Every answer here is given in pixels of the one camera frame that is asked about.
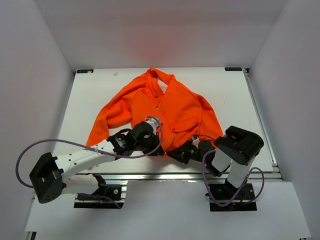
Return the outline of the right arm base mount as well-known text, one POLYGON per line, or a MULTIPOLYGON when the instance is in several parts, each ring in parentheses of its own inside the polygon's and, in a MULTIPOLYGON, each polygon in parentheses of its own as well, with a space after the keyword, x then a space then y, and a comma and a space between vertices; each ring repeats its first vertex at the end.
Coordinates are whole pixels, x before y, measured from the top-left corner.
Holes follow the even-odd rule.
MULTIPOLYGON (((209 184, 211 194, 217 202, 220 204, 227 203, 234 192, 225 184, 209 184)), ((237 197, 225 207, 218 206, 207 192, 205 196, 209 200, 209 208, 211 212, 254 212, 257 211, 257 204, 251 200, 255 197, 253 185, 247 183, 243 189, 239 192, 237 197)))

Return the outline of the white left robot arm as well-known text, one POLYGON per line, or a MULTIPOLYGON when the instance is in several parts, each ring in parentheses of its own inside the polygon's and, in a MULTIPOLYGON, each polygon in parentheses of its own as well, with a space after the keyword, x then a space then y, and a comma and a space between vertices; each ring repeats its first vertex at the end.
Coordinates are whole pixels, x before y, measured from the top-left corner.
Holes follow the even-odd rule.
POLYGON ((43 154, 29 174, 38 202, 49 203, 64 190, 70 190, 70 178, 86 169, 117 159, 135 159, 136 151, 144 156, 164 155, 161 146, 163 129, 159 118, 150 117, 133 129, 123 129, 115 135, 80 151, 53 156, 43 154))

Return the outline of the orange jacket with pink lining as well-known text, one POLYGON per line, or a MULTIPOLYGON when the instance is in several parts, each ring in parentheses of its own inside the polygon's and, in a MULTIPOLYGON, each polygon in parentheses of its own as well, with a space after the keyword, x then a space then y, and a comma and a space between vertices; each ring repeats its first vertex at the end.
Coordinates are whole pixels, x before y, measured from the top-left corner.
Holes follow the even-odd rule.
POLYGON ((201 95, 192 92, 173 74, 150 68, 124 86, 99 112, 86 145, 94 146, 109 137, 109 129, 160 118, 161 146, 165 152, 182 146, 194 135, 201 140, 223 135, 214 109, 201 95))

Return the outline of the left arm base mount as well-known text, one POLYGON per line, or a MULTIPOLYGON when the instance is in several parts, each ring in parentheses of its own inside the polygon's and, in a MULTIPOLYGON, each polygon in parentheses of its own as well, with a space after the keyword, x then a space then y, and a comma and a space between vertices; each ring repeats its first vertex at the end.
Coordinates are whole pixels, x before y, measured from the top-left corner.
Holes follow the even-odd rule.
POLYGON ((98 173, 92 174, 97 188, 92 193, 78 193, 73 207, 76 209, 121 209, 124 205, 123 185, 107 183, 98 173))

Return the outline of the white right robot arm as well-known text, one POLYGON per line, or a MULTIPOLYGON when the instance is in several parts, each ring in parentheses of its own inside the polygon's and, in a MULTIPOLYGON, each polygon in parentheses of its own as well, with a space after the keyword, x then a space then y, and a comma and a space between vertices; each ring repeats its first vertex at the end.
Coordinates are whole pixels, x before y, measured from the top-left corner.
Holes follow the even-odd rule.
POLYGON ((194 135, 180 147, 168 151, 167 155, 188 164, 190 160, 201 162, 207 152, 213 151, 205 157, 205 168, 214 177, 220 177, 229 170, 225 192, 229 198, 238 199, 244 193, 242 183, 264 146, 263 139, 254 132, 236 126, 230 126, 217 139, 208 136, 200 140, 200 137, 194 135))

